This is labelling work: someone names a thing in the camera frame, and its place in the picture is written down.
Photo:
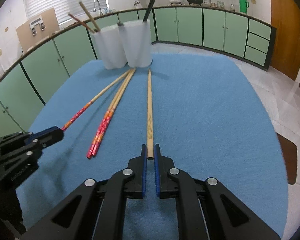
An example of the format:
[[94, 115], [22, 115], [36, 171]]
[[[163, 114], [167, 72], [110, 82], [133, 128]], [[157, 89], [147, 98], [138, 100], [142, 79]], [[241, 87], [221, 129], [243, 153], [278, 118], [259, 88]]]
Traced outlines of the plain wooden chopstick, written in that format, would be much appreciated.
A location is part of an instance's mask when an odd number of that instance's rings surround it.
[[93, 18], [93, 16], [91, 15], [91, 13], [88, 11], [88, 9], [85, 7], [85, 5], [83, 4], [83, 2], [79, 1], [78, 3], [81, 6], [81, 8], [83, 9], [83, 11], [86, 13], [86, 15], [88, 16], [89, 20], [94, 25], [95, 29], [97, 31], [101, 31], [101, 28], [98, 26], [98, 24], [96, 23], [95, 19]]
[[151, 70], [148, 70], [147, 81], [147, 159], [154, 159], [153, 146], [153, 108], [152, 108], [152, 80]]

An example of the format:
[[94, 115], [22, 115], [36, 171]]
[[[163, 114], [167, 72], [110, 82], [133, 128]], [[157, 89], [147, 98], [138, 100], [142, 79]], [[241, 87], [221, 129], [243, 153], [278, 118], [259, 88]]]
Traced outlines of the dark red chopstick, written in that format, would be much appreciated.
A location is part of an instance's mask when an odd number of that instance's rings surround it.
[[71, 13], [68, 13], [68, 16], [70, 16], [73, 20], [75, 20], [77, 23], [79, 23], [80, 25], [84, 26], [87, 30], [89, 30], [91, 33], [96, 33], [94, 31], [94, 29], [91, 29], [85, 22], [79, 20], [77, 17], [75, 17], [74, 15], [72, 15]]

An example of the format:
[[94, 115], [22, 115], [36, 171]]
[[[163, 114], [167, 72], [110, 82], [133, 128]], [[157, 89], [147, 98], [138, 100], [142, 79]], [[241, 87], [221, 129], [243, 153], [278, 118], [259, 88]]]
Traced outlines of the chrome kitchen faucet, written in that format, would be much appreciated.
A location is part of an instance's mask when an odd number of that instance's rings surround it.
[[98, 10], [99, 15], [102, 16], [103, 12], [99, 0], [93, 0], [93, 3], [94, 3], [93, 12], [97, 12]]

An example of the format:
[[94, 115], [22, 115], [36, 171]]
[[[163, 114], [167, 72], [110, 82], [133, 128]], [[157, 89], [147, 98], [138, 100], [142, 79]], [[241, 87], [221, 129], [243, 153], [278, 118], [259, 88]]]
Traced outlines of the red orange chopstick middle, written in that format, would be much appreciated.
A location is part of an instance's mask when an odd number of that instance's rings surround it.
[[102, 119], [102, 121], [97, 129], [97, 132], [95, 134], [93, 142], [91, 143], [91, 146], [89, 148], [89, 151], [87, 152], [88, 159], [91, 159], [92, 157], [96, 156], [98, 148], [101, 144], [102, 138], [106, 132], [106, 129], [107, 129], [109, 123], [110, 123], [110, 120], [115, 112], [115, 109], [117, 108], [117, 105], [119, 104], [119, 101], [121, 100], [121, 97], [125, 91], [125, 88], [127, 87], [130, 79], [132, 78], [134, 72], [135, 72], [135, 69], [131, 69], [128, 72], [127, 77], [125, 78], [125, 80], [119, 87], [117, 93], [115, 94], [113, 100], [111, 101], [111, 103], [104, 115], [104, 118]]

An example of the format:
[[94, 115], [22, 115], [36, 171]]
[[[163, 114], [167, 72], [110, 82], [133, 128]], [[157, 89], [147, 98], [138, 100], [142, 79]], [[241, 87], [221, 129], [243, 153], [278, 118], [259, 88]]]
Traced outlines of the green base cabinets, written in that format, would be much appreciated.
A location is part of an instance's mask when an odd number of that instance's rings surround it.
[[[154, 8], [154, 43], [180, 43], [241, 59], [268, 69], [276, 29], [236, 12], [202, 7]], [[86, 26], [73, 24], [23, 55], [0, 79], [0, 137], [26, 131], [63, 83], [83, 64], [98, 59]]]

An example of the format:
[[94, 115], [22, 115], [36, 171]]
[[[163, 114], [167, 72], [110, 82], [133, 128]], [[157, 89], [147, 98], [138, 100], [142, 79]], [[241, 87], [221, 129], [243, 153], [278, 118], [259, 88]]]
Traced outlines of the blue table cloth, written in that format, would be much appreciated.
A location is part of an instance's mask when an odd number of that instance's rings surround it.
[[113, 87], [43, 151], [39, 168], [17, 189], [32, 227], [88, 178], [110, 178], [147, 141], [151, 70], [154, 142], [191, 177], [214, 177], [278, 235], [285, 229], [288, 182], [281, 147], [261, 100], [241, 70], [223, 56], [155, 54], [129, 82], [96, 157], [86, 157], [116, 93]]

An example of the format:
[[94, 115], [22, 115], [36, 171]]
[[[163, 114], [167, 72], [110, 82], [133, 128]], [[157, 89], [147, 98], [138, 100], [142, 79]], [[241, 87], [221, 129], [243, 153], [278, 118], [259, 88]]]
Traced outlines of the brown wooden chair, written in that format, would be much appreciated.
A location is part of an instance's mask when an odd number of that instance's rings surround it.
[[282, 155], [285, 161], [288, 183], [294, 185], [296, 183], [298, 171], [298, 154], [297, 146], [292, 141], [277, 133], [277, 137], [281, 146]]

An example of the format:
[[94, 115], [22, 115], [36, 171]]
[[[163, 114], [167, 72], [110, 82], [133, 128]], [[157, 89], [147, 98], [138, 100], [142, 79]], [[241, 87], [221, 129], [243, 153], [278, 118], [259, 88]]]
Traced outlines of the left white plastic cup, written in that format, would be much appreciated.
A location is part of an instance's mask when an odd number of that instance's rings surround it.
[[93, 34], [98, 57], [107, 70], [123, 68], [127, 64], [117, 24], [102, 28]]

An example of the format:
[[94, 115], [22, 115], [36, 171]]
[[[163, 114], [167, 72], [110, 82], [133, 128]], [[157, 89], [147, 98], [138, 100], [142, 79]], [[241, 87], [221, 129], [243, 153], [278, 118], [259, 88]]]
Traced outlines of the white plastic cup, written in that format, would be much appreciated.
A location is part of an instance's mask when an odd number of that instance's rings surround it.
[[123, 68], [127, 64], [117, 24], [102, 28], [93, 34], [98, 57], [107, 70]]
[[128, 65], [132, 68], [150, 66], [152, 63], [150, 20], [128, 21], [117, 25]]

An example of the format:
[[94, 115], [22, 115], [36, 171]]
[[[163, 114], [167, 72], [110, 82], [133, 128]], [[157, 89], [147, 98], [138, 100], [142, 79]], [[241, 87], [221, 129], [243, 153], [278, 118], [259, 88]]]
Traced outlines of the brown cardboard board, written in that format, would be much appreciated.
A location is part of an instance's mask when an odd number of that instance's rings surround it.
[[16, 29], [24, 53], [60, 30], [54, 8], [33, 16]]

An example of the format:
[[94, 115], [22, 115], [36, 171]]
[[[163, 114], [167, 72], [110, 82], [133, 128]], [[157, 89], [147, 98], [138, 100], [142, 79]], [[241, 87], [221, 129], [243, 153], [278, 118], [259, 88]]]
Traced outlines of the right white plastic cup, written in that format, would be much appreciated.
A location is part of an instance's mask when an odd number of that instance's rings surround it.
[[128, 65], [132, 68], [150, 66], [152, 63], [150, 20], [128, 21], [117, 25]]

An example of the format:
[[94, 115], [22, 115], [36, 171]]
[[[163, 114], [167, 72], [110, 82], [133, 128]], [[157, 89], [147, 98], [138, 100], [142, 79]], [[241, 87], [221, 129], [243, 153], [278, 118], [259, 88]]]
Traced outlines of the white cooking pot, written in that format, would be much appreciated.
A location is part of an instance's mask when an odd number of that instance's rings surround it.
[[169, 0], [170, 5], [182, 5], [181, 0]]

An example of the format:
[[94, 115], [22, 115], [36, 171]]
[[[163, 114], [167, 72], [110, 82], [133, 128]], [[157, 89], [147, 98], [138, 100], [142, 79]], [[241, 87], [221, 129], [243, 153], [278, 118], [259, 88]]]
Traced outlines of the black wok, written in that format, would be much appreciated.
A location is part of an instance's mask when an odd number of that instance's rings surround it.
[[187, 0], [187, 2], [192, 6], [202, 6], [202, 4], [204, 3], [203, 0]]

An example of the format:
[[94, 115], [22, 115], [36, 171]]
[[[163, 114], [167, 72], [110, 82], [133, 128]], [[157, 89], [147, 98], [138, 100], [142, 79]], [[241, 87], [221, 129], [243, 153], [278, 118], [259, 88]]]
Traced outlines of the green thermos jug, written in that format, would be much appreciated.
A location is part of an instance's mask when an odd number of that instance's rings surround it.
[[239, 12], [247, 14], [249, 2], [247, 0], [239, 0]]

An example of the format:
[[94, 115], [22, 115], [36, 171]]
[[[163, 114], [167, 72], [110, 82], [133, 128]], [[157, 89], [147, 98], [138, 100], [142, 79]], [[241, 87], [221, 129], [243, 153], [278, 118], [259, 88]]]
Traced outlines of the brown wooden door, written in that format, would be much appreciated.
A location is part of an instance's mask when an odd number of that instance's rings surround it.
[[276, 28], [270, 65], [300, 82], [300, 9], [294, 0], [270, 0], [271, 25]]

